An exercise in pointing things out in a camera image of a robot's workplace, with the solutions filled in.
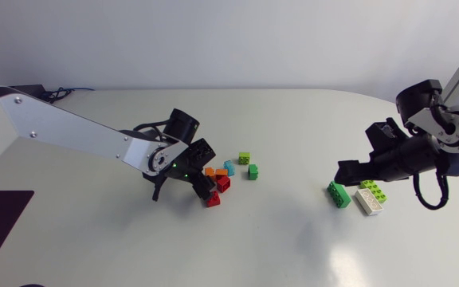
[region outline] light blue lego brick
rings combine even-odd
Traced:
[[[228,176],[235,175],[235,166],[231,160],[226,160],[224,162],[224,169],[228,170]]]

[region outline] lego brick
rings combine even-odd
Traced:
[[[212,167],[205,168],[205,175],[210,177],[215,182],[215,171]]]
[[[223,176],[228,176],[228,170],[225,169],[216,169],[215,170],[215,180],[219,180]]]
[[[249,174],[249,180],[256,180],[258,178],[258,167],[256,164],[250,164],[247,172]]]
[[[224,162],[224,168],[228,170],[228,176],[235,175],[235,166],[231,162],[231,160],[226,160]]]
[[[367,188],[373,193],[375,198],[380,202],[384,203],[387,200],[385,194],[383,194],[382,190],[379,186],[376,185],[375,181],[373,180],[364,180],[360,183],[360,188]]]
[[[206,207],[212,207],[221,204],[221,198],[219,198],[217,191],[212,191],[211,194],[212,196],[206,201]]]
[[[355,192],[355,197],[363,206],[367,215],[375,215],[382,212],[383,208],[380,202],[375,198],[373,193],[368,188],[359,189]]]
[[[348,206],[348,204],[350,204],[350,196],[344,190],[342,185],[331,181],[327,187],[327,191],[331,195],[332,200],[334,200],[334,203],[338,208],[345,208]]]
[[[249,152],[238,153],[238,164],[249,164],[251,161],[251,154]]]
[[[227,176],[223,176],[217,181],[217,190],[220,191],[221,193],[228,190],[230,186],[231,186],[231,180]]]

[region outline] white robotic arm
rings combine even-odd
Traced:
[[[156,126],[166,125],[161,132]],[[155,183],[154,200],[166,178],[192,183],[207,200],[214,186],[202,169],[214,151],[204,139],[191,143],[199,122],[175,109],[169,120],[116,131],[7,87],[0,87],[0,155],[18,138],[38,140],[121,160]],[[153,128],[140,132],[143,128]]]

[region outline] wire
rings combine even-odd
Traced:
[[[41,94],[40,99],[50,104],[53,104],[57,100],[61,100],[71,94],[75,90],[88,90],[88,91],[95,91],[92,88],[63,88],[60,87],[56,91],[45,91]]]
[[[415,190],[415,195],[418,197],[419,202],[426,207],[429,210],[437,210],[441,209],[446,205],[446,203],[449,200],[449,184],[447,183],[447,176],[445,175],[440,175],[437,172],[437,181],[438,181],[438,186],[440,187],[442,197],[440,198],[440,202],[434,206],[429,204],[421,194],[421,189],[419,188],[419,174],[414,174],[413,182],[414,182],[414,190]]]
[[[171,122],[171,119],[163,120],[161,122],[149,123],[149,124],[140,124],[137,127],[135,127],[133,129],[133,131],[138,132],[138,131],[140,131],[140,130],[142,130],[144,128],[153,128],[157,132],[157,134],[159,135],[159,140],[160,141],[164,141],[163,134],[162,134],[162,132],[160,132],[160,130],[157,128],[157,126],[161,126],[161,125],[164,125],[164,124],[169,124],[170,122]]]
[[[152,127],[158,127],[158,126],[161,126],[161,125],[164,125],[164,124],[169,124],[171,122],[171,119],[169,120],[163,120],[161,122],[156,122],[156,123],[149,123],[149,124],[140,124],[138,125],[137,127],[135,127],[132,131],[140,131],[144,128],[152,128]]]
[[[435,122],[440,125],[443,129],[444,132],[448,135],[452,135],[454,131],[456,130],[456,127],[454,124],[451,124],[447,120],[442,117],[442,113],[440,110],[447,110],[447,107],[443,104],[434,104],[433,106],[430,107],[431,111],[431,116],[435,120]]]

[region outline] white lego brick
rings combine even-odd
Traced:
[[[380,202],[376,200],[373,193],[367,189],[363,188],[355,192],[355,197],[359,201],[360,205],[363,206],[367,215],[375,215],[382,212],[383,208],[380,205]]]

